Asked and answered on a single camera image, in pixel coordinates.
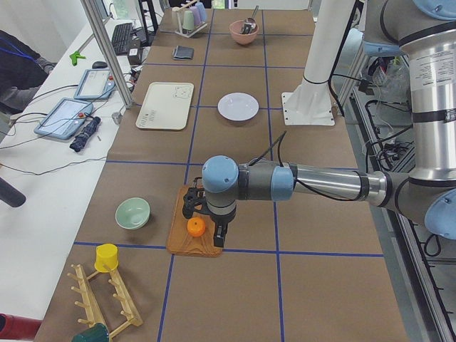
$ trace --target green clamp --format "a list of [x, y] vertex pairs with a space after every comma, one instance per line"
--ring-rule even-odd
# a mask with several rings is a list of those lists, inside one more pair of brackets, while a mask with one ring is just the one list
[[74, 66], [78, 65], [78, 58], [86, 59], [86, 57], [82, 56], [78, 50], [74, 51], [74, 53], [72, 53], [70, 55], [70, 58], [71, 58], [71, 64], [73, 64]]

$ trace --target white plate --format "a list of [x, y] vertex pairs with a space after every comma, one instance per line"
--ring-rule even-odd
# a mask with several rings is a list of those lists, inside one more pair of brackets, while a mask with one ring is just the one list
[[220, 99], [220, 114], [233, 121], [251, 119], [258, 113], [258, 101], [245, 93], [231, 93]]

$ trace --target spoon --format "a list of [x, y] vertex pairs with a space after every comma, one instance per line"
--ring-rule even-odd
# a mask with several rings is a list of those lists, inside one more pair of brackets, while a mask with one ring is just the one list
[[256, 5], [252, 16], [244, 20], [244, 25], [242, 27], [241, 34], [249, 34], [257, 27], [257, 23], [254, 18], [255, 18], [255, 15], [257, 14], [258, 8], [259, 8], [259, 6]]

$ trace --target dish rack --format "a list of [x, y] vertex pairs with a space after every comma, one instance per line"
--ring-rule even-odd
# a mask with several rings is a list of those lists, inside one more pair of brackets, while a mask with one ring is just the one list
[[181, 7], [173, 7], [172, 8], [172, 11], [175, 12], [175, 14], [177, 15], [177, 26], [178, 27], [177, 27], [177, 30], [175, 31], [175, 33], [178, 34], [179, 36], [190, 38], [195, 33], [201, 31], [204, 27], [207, 26], [207, 22], [201, 20], [201, 24], [200, 25], [195, 26], [195, 28], [193, 30], [191, 30], [190, 32], [184, 33], [184, 29], [182, 27], [182, 20], [183, 19], [182, 19], [181, 13], [183, 13], [183, 11], [185, 9], [188, 9], [191, 5], [193, 5], [194, 3], [197, 3], [197, 2], [200, 2], [200, 0], [193, 0], [193, 1], [183, 5]]

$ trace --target orange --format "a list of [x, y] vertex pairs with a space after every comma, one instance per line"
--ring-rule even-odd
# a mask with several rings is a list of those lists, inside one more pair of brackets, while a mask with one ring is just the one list
[[200, 237], [206, 231], [206, 223], [201, 217], [192, 217], [187, 222], [187, 231], [193, 237]]

